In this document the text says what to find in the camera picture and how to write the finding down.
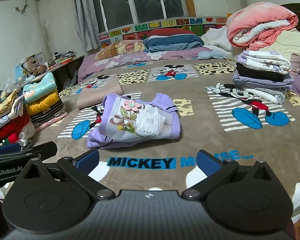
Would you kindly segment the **pink rolled quilt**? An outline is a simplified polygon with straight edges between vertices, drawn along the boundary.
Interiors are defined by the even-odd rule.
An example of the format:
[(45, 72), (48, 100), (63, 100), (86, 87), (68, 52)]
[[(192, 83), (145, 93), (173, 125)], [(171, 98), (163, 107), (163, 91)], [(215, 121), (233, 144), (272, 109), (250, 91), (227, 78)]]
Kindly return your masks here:
[(298, 22), (298, 16), (291, 10), (271, 2), (259, 2), (228, 17), (226, 35), (234, 47), (259, 50), (273, 44), (283, 31), (295, 28)]

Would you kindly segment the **light blue plush toy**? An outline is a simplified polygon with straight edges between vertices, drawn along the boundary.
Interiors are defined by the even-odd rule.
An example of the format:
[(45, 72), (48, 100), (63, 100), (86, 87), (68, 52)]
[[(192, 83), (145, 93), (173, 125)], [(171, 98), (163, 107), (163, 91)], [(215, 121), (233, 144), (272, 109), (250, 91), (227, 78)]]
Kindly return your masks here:
[(224, 53), (220, 50), (212, 50), (212, 51), (200, 51), (197, 55), (197, 59), (199, 60), (209, 60), (209, 59), (226, 59), (228, 57), (227, 53)]

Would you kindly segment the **folded yellow knit sweater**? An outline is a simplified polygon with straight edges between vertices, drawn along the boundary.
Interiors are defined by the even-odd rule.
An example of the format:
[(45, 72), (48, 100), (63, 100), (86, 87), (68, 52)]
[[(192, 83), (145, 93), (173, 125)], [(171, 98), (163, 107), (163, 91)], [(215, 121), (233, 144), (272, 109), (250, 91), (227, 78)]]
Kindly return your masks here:
[(35, 115), (42, 111), (47, 110), (49, 107), (54, 105), (59, 101), (58, 92), (55, 89), (51, 93), (47, 94), (46, 96), (36, 100), (33, 103), (30, 103), (29, 105), (26, 105), (27, 113), (29, 115)]

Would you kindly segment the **folded pink garment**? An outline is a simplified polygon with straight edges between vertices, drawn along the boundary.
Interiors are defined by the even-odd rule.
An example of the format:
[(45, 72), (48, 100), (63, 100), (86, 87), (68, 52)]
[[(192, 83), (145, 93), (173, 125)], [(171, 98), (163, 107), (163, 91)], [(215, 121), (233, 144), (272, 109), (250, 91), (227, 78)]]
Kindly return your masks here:
[(43, 129), (57, 123), (58, 121), (60, 121), (62, 119), (64, 119), (67, 115), (68, 115), (68, 113), (64, 112), (62, 115), (54, 117), (50, 121), (47, 121), (47, 122), (43, 123), (42, 125), (36, 127), (35, 132), (38, 133), (38, 132), (42, 131)]

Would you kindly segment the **cluttered dark desk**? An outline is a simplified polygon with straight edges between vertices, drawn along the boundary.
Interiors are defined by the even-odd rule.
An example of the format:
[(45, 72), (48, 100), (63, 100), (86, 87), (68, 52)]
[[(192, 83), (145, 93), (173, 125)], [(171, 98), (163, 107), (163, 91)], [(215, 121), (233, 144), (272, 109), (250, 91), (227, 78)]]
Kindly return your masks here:
[(70, 60), (66, 60), (65, 63), (60, 64), (58, 66), (53, 67), (50, 70), (47, 70), (43, 74), (35, 77), (28, 83), (21, 85), (20, 87), (23, 88), (25, 85), (31, 83), (38, 83), (47, 73), (52, 73), (55, 79), (55, 83), (57, 85), (58, 92), (63, 90), (66, 81), (69, 79), (70, 81), (75, 78), (76, 81), (78, 80), (78, 70), (84, 60), (84, 55), (73, 57)]

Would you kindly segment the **folded black striped garment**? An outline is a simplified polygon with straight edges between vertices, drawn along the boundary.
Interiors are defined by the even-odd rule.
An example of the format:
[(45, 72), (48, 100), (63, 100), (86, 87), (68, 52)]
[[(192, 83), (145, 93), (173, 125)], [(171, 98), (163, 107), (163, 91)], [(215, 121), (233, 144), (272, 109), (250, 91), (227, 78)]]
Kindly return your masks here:
[(64, 110), (64, 103), (61, 100), (59, 100), (57, 103), (50, 106), (48, 109), (41, 111), (35, 115), (31, 115), (31, 121), (33, 124), (37, 124), (41, 121), (45, 121), (49, 117), (56, 117), (57, 113)]

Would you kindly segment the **window with white frame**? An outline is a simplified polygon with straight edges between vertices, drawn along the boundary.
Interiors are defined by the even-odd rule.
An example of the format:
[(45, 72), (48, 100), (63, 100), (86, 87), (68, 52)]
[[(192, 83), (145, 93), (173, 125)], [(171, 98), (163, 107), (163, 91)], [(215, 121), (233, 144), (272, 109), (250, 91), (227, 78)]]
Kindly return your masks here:
[(99, 32), (187, 16), (185, 0), (93, 0)]

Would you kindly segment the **folded white grey garment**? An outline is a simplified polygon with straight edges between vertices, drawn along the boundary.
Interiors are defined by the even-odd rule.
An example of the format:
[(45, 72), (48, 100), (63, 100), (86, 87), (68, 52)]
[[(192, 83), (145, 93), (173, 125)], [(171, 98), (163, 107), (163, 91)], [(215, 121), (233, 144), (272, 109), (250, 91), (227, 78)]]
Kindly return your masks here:
[(242, 87), (246, 92), (267, 100), (273, 104), (281, 105), (285, 101), (286, 90), (284, 88), (260, 88), (260, 87)]

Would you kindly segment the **colourful alphabet headboard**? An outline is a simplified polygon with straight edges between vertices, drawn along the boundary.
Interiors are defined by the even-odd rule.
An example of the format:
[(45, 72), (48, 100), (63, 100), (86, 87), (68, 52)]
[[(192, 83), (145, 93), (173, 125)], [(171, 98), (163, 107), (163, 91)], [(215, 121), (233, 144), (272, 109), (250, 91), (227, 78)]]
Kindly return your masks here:
[(105, 31), (98, 36), (102, 48), (124, 40), (145, 40), (152, 35), (171, 33), (194, 33), (202, 36), (210, 28), (220, 28), (226, 24), (227, 17), (183, 17), (169, 18), (155, 22), (128, 25)]

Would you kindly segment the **cream quilt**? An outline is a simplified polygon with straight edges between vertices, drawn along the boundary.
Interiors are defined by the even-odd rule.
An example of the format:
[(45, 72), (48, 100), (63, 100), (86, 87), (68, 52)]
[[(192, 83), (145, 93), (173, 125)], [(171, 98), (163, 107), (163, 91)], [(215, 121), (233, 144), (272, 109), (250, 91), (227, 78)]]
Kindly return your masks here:
[(295, 28), (283, 31), (275, 42), (259, 51), (275, 51), (287, 59), (291, 64), (290, 75), (296, 77), (300, 74), (300, 32)]

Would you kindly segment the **folded lavender garment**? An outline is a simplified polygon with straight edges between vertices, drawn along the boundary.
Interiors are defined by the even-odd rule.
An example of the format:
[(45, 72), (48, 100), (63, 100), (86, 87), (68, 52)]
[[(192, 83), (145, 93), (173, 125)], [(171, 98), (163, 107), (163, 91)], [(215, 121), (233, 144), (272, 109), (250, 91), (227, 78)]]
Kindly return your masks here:
[(284, 80), (282, 82), (275, 82), (271, 80), (262, 80), (262, 79), (253, 79), (250, 77), (240, 76), (238, 74), (234, 74), (233, 82), (237, 85), (243, 86), (253, 86), (260, 88), (284, 88), (284, 89), (292, 89), (294, 79), (290, 75), (285, 75)]

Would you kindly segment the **grey curtain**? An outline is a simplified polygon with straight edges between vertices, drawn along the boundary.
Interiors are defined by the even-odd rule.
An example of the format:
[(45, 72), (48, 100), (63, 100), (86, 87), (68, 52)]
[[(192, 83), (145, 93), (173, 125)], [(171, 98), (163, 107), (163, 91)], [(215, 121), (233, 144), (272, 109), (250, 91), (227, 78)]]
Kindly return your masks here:
[(85, 52), (98, 49), (99, 29), (94, 0), (72, 0), (77, 34)]

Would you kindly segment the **Mickey Mouse brown blanket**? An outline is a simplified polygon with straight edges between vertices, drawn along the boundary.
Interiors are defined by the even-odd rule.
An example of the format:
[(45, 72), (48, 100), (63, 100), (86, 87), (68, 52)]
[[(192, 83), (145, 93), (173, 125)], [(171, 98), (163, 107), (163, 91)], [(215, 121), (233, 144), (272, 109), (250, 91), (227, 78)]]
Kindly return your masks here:
[(124, 93), (134, 99), (152, 101), (157, 93), (168, 95), (178, 107), (181, 133), (176, 140), (152, 140), (128, 148), (101, 150), (100, 165), (92, 176), (113, 191), (183, 191), (204, 178), (196, 164), (197, 152), (204, 149), (242, 165), (265, 160), (290, 195), (294, 211), (300, 212), (300, 97), (287, 93), (282, 105), (266, 102), (271, 112), (288, 116), (286, 126), (271, 126), (265, 120), (265, 111), (260, 111), (262, 127), (253, 129), (233, 116), (243, 103), (206, 90), (208, 86), (232, 82), (230, 64), (190, 60), (175, 63), (186, 67), (187, 78), (156, 80), (155, 68), (167, 65), (167, 61), (101, 72), (102, 76), (116, 77)]

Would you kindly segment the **folded white purple floral cloth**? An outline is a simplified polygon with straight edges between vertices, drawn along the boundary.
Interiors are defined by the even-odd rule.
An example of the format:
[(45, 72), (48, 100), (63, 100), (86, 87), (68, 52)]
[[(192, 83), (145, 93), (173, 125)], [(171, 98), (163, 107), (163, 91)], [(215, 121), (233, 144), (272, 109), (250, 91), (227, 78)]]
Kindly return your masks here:
[(291, 71), (291, 63), (276, 51), (244, 50), (236, 57), (237, 63), (244, 67), (287, 75)]

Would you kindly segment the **folded beige garment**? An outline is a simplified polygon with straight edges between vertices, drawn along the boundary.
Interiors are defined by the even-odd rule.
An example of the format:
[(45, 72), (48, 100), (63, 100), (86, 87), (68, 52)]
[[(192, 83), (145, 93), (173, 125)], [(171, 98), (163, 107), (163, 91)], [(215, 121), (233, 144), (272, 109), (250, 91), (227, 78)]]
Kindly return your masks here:
[(117, 78), (113, 78), (101, 88), (83, 88), (77, 98), (77, 108), (84, 109), (103, 102), (108, 94), (123, 95), (123, 90)]

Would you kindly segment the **folded teal garment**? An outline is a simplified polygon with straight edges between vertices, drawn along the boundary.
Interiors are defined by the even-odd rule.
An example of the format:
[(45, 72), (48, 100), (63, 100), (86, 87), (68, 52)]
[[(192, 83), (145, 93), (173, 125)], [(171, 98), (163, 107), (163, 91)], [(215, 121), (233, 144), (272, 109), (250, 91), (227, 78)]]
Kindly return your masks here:
[(24, 103), (26, 105), (50, 94), (57, 89), (55, 78), (52, 73), (47, 73), (40, 82), (25, 85), (23, 87)]

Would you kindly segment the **mixed clothes pile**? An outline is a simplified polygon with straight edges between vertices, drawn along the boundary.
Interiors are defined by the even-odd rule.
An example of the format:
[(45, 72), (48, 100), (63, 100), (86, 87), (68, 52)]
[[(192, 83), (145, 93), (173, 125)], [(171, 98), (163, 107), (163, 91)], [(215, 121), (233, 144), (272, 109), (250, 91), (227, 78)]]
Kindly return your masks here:
[(26, 148), (32, 143), (34, 134), (20, 86), (6, 87), (0, 94), (0, 147), (18, 143)]

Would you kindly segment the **purple sweatshirt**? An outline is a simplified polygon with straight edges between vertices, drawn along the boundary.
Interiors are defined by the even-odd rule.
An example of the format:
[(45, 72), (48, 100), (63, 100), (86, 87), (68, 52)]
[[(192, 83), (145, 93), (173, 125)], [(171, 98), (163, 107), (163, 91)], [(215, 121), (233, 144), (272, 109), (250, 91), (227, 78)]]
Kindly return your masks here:
[(157, 93), (151, 102), (108, 94), (102, 105), (101, 123), (87, 138), (88, 148), (130, 147), (150, 140), (177, 139), (180, 121), (172, 99)]

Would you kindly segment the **white crumpled cloth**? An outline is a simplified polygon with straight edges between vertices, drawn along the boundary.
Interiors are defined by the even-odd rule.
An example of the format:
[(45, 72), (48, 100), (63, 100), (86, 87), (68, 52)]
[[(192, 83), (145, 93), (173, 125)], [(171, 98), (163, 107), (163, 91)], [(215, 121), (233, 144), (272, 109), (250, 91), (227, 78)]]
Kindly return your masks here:
[(230, 44), (226, 32), (226, 26), (222, 26), (221, 28), (210, 28), (201, 36), (201, 39), (205, 45), (216, 46), (227, 52), (231, 52), (233, 46)]

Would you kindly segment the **cartoon print pillow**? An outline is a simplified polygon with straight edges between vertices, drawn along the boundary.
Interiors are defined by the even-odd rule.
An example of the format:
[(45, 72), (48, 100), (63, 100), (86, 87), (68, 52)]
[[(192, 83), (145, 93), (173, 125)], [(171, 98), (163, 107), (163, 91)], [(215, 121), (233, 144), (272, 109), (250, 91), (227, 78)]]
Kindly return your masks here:
[(118, 55), (139, 53), (143, 52), (145, 49), (146, 48), (142, 40), (119, 41), (102, 48), (98, 53), (96, 53), (94, 60), (100, 61)]

